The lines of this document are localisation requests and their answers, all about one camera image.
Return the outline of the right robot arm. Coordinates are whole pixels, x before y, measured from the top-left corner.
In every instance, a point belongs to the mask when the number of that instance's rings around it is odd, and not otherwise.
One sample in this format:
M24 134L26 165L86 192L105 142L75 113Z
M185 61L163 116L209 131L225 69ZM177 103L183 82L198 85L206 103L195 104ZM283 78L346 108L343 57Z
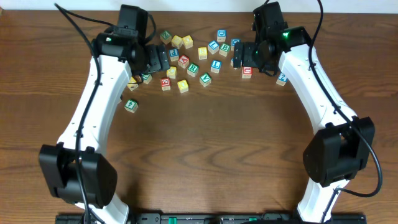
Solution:
M333 220L331 210L340 193L372 197L381 188L382 172L371 147L374 123L369 117L359 118L341 98L320 65L314 42L304 27L269 27L257 33L255 42L236 43L233 65L258 68L262 73L273 69L291 82L314 132L303 153L309 180L296 208L297 218L327 223ZM366 167L369 157L377 169L375 191L348 190L347 184Z

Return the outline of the yellow O block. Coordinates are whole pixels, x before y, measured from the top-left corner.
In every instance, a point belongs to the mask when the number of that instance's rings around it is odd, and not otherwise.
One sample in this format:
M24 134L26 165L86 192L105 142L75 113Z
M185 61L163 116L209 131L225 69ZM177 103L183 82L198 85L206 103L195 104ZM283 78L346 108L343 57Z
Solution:
M177 86L178 86L180 93L185 93L189 90L189 85L186 80L181 80L181 81L177 82Z

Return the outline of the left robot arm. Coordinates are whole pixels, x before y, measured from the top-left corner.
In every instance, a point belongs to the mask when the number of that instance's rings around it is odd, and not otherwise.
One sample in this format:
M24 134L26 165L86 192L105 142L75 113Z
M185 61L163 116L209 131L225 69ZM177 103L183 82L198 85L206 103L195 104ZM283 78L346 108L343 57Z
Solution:
M109 129L125 87L135 75L169 69L166 46L100 33L89 44L87 83L56 145L43 145L39 164L53 197L85 209L89 222L127 223L129 206L115 190L116 169L106 160Z

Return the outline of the green R block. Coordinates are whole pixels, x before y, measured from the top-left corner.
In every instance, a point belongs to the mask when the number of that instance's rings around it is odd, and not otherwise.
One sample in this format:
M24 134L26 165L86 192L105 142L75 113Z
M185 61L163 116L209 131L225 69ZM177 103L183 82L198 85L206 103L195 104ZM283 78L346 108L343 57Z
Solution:
M191 63L187 68L187 74L191 77L196 77L199 70L199 66L197 64Z

